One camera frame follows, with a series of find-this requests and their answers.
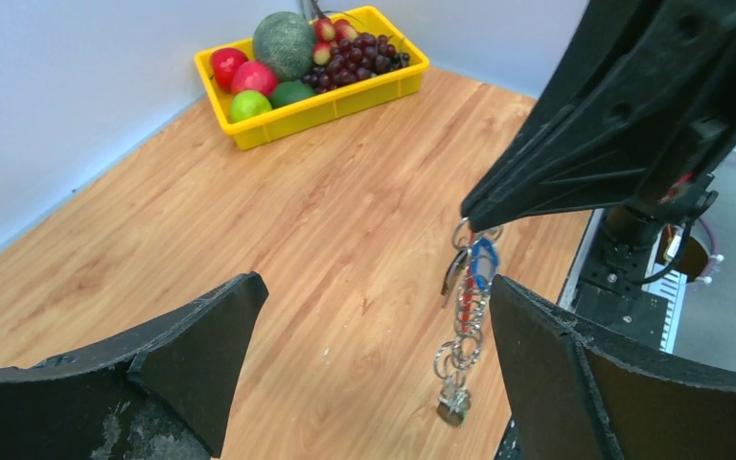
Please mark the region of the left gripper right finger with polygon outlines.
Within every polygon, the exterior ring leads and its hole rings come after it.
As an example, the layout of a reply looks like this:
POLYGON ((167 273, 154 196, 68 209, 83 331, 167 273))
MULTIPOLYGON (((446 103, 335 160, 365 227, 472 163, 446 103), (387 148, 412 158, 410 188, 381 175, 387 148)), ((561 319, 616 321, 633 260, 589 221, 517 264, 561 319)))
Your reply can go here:
POLYGON ((736 372, 647 347, 496 276, 490 320, 523 459, 736 459, 736 372))

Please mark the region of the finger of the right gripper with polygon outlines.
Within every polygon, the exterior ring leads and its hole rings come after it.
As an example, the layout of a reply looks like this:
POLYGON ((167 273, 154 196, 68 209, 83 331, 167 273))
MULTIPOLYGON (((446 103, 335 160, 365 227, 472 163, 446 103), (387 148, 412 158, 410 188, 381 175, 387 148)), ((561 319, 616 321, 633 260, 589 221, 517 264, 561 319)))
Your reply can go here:
POLYGON ((641 213, 736 146, 736 1, 591 1, 515 138, 460 206, 475 232, 641 213))

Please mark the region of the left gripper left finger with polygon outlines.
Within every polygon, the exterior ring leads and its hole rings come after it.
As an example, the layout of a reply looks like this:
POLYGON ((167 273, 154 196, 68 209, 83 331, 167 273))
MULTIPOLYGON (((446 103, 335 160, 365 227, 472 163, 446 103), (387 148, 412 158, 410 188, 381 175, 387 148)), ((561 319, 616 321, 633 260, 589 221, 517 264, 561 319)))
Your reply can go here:
POLYGON ((0 459, 211 459, 268 296, 255 272, 30 368, 0 368, 0 459))

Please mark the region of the clear keyring with red tag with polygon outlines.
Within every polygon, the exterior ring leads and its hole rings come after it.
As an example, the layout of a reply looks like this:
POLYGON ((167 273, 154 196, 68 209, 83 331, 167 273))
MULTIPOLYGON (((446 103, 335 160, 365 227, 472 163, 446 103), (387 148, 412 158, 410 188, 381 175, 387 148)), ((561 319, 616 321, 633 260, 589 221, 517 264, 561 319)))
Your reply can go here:
POLYGON ((442 307, 452 307, 453 333, 433 360, 433 372, 441 382, 436 413, 452 427, 461 426, 472 407, 467 374, 483 350, 482 328, 500 265, 496 243, 502 234, 500 226, 474 232, 467 218, 462 218, 452 233, 456 255, 444 276, 441 296, 442 307))

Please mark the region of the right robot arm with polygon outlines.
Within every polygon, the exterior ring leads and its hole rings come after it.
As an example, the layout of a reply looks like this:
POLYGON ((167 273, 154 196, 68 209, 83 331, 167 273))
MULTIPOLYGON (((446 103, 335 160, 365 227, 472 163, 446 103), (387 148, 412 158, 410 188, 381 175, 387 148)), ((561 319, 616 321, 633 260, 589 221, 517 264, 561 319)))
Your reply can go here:
POLYGON ((656 245, 736 147, 736 1, 591 1, 515 138, 461 203, 474 232, 600 210, 571 308, 646 311, 656 245))

